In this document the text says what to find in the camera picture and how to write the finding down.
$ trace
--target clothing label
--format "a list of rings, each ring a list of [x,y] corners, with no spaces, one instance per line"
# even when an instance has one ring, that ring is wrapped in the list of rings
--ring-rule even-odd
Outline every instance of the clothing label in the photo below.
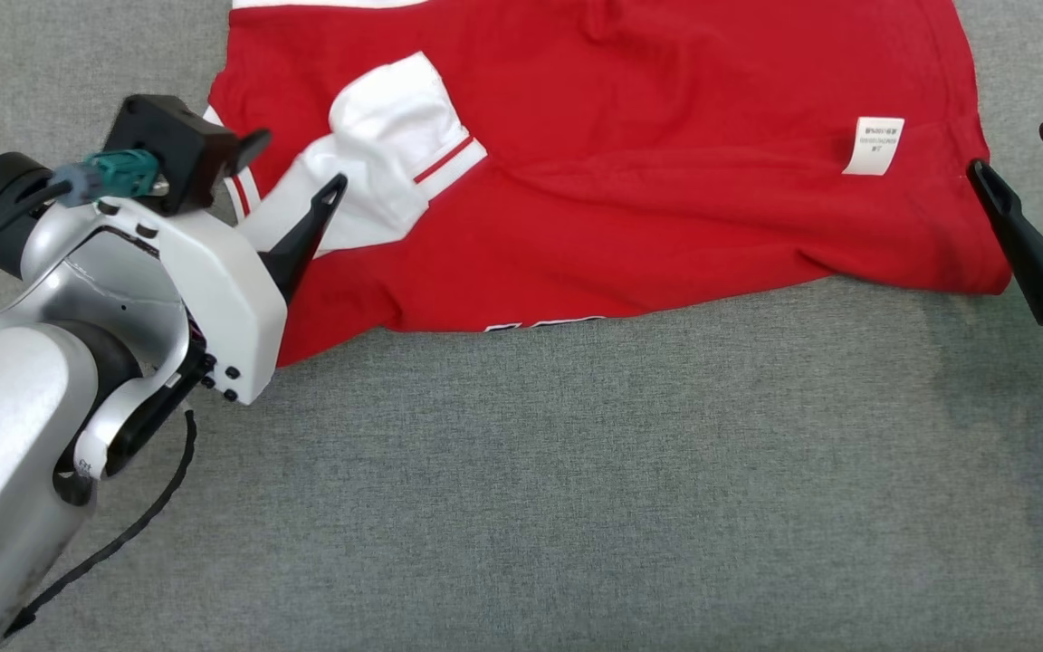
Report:
[[[852,162],[844,174],[884,175],[896,155],[902,134],[902,117],[862,117],[855,129]]]

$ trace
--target white stripe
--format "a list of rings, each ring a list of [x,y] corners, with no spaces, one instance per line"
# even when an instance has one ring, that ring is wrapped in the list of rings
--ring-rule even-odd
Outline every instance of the white stripe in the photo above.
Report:
[[[218,124],[220,127],[223,127],[223,120],[220,120],[219,114],[216,114],[215,106],[208,106],[208,111],[203,112],[203,119],[212,124]],[[231,178],[223,178],[223,185],[228,187],[228,195],[232,195],[232,206],[236,207],[237,222],[243,222],[244,218],[260,206],[260,189],[257,189],[257,178],[252,177],[250,167],[245,167],[244,170],[241,170],[240,174],[237,174],[237,178],[240,180],[241,189],[244,189],[244,198],[247,199],[248,206],[244,206],[244,202],[240,201],[240,191],[237,190],[235,182]]]
[[[306,7],[355,7],[359,9],[387,9],[427,3],[429,0],[232,0],[233,9],[248,7],[285,7],[302,4]]]
[[[456,156],[445,162],[445,165],[440,166],[434,173],[422,178],[421,183],[418,183],[417,188],[421,189],[427,198],[435,198],[442,193],[442,190],[447,189],[453,183],[458,180],[461,175],[469,172],[472,166],[478,165],[485,155],[487,155],[487,152],[485,152],[484,145],[479,143],[479,141],[471,141]]]

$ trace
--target folded white sleeve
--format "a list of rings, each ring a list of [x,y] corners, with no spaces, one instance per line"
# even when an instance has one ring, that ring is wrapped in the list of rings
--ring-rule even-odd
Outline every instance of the folded white sleeve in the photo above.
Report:
[[[461,125],[438,71],[420,52],[345,87],[328,123],[332,135],[308,145],[237,226],[258,250],[276,244],[337,173],[347,176],[348,187],[318,256],[401,240],[431,198],[485,158]]]

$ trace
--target red shirt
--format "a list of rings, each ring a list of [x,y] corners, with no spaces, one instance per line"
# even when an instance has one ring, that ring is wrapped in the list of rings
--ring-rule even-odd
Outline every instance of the red shirt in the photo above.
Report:
[[[273,132],[237,180],[248,220],[340,91],[415,52],[488,151],[403,240],[314,261],[282,364],[372,327],[633,317],[832,273],[1009,282],[964,176],[989,149],[950,0],[409,2],[231,14],[211,104]],[[906,120],[886,175],[842,174],[862,116]]]

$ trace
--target gray fabric surface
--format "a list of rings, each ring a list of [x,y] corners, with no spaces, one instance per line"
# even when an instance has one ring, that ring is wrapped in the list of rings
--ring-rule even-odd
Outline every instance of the gray fabric surface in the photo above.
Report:
[[[994,160],[1043,228],[1043,0],[962,0]],[[0,152],[202,106],[224,0],[0,0]],[[0,273],[0,306],[18,292]],[[1043,333],[1017,290],[828,280],[629,321],[374,332],[252,408],[16,651],[1042,649]],[[175,418],[66,570],[141,514]]]

